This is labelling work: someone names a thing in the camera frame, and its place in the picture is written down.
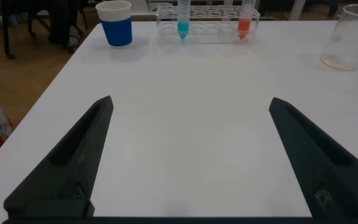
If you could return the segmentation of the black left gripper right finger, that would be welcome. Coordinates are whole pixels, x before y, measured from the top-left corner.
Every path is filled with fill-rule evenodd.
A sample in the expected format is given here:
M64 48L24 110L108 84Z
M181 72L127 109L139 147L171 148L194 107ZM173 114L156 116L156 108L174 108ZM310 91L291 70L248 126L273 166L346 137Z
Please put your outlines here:
M269 112L312 217L358 220L358 158L289 102Z

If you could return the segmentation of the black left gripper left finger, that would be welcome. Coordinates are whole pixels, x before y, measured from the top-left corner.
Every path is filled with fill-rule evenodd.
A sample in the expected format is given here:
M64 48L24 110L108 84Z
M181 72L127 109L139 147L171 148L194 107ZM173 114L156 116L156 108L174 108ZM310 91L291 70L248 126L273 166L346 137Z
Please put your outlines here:
M9 219L93 216L91 194L113 109L110 96L91 105L5 199Z

